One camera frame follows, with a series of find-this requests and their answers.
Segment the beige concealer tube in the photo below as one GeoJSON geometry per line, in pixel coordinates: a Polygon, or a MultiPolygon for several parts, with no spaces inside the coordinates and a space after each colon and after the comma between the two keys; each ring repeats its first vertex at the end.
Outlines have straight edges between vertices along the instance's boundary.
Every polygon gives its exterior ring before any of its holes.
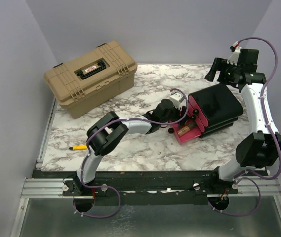
{"type": "Polygon", "coordinates": [[[190,124],[188,124],[188,125],[182,127],[181,129],[179,129],[179,130],[177,131],[177,134],[178,134],[179,137],[181,137],[181,136],[187,134],[189,131],[191,131],[191,130],[192,130],[193,128],[195,128],[196,126],[197,126],[197,125],[196,125],[195,123],[190,123],[190,124]]]}

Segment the pink top drawer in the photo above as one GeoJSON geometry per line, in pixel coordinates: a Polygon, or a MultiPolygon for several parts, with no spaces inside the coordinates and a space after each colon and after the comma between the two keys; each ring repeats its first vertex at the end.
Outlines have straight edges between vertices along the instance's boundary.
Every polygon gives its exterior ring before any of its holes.
{"type": "Polygon", "coordinates": [[[198,103],[196,102],[196,100],[192,95],[189,95],[189,103],[193,107],[193,110],[198,111],[195,115],[200,119],[204,127],[208,127],[209,126],[208,118],[206,117],[203,110],[201,109],[201,106],[198,105],[198,103]]]}

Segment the pink drawer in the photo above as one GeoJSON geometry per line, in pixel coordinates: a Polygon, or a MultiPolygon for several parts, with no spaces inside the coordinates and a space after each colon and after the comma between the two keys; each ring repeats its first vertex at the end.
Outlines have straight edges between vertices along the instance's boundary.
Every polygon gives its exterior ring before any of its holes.
{"type": "Polygon", "coordinates": [[[189,103],[193,107],[193,110],[198,111],[195,115],[200,119],[204,127],[208,127],[209,126],[208,118],[206,117],[203,110],[201,109],[201,106],[198,105],[198,103],[196,102],[196,100],[192,95],[189,95],[189,103]]]}
{"type": "Polygon", "coordinates": [[[177,142],[182,145],[190,140],[193,140],[195,138],[198,138],[202,135],[201,131],[198,128],[193,128],[191,131],[189,131],[187,134],[179,137],[177,134],[177,131],[181,129],[183,126],[178,126],[177,124],[174,124],[171,126],[171,128],[168,129],[168,133],[173,134],[177,140],[177,142]]]}
{"type": "Polygon", "coordinates": [[[199,110],[194,109],[193,107],[189,107],[188,110],[188,119],[185,122],[185,125],[191,126],[192,128],[198,128],[201,132],[205,132],[205,126],[199,117],[199,110]]]}

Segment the black makeup drawer organizer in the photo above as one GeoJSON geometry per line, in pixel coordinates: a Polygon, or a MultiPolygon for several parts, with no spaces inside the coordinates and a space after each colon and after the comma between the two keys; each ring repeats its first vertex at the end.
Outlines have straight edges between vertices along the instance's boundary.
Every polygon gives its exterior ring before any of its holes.
{"type": "Polygon", "coordinates": [[[193,92],[192,95],[208,118],[209,126],[199,138],[232,126],[243,114],[243,107],[233,93],[223,84],[193,92]]]}

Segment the pink bottom drawer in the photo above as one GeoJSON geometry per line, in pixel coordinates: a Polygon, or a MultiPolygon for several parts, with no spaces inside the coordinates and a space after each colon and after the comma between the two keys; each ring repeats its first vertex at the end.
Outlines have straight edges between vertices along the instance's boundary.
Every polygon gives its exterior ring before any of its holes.
{"type": "Polygon", "coordinates": [[[195,138],[198,138],[202,135],[201,131],[198,128],[193,128],[191,131],[189,131],[187,134],[179,137],[177,134],[177,131],[181,129],[183,126],[178,126],[177,124],[174,124],[171,126],[171,128],[168,129],[168,133],[173,134],[177,140],[177,142],[182,145],[190,140],[193,140],[195,138]]]}

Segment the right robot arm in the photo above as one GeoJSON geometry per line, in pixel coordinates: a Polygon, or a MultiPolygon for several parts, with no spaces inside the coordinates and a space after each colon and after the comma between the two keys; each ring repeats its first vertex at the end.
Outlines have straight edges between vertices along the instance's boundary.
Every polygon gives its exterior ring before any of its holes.
{"type": "Polygon", "coordinates": [[[270,112],[268,82],[264,73],[257,72],[259,51],[232,46],[231,52],[228,59],[214,59],[205,79],[214,81],[216,72],[219,72],[217,82],[238,89],[246,105],[249,135],[237,145],[236,158],[219,167],[218,176],[209,180],[214,193],[226,189],[226,181],[281,160],[281,134],[270,112]]]}

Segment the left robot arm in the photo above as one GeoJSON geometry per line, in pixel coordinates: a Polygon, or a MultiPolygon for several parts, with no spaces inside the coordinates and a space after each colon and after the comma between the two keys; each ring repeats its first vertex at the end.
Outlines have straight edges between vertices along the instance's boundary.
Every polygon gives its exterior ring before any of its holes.
{"type": "Polygon", "coordinates": [[[91,181],[102,158],[112,152],[124,136],[152,134],[162,126],[180,123],[188,113],[188,102],[177,108],[169,99],[163,99],[152,111],[136,118],[121,118],[111,111],[105,114],[87,132],[87,154],[77,171],[74,189],[81,195],[91,190],[91,181]]]}

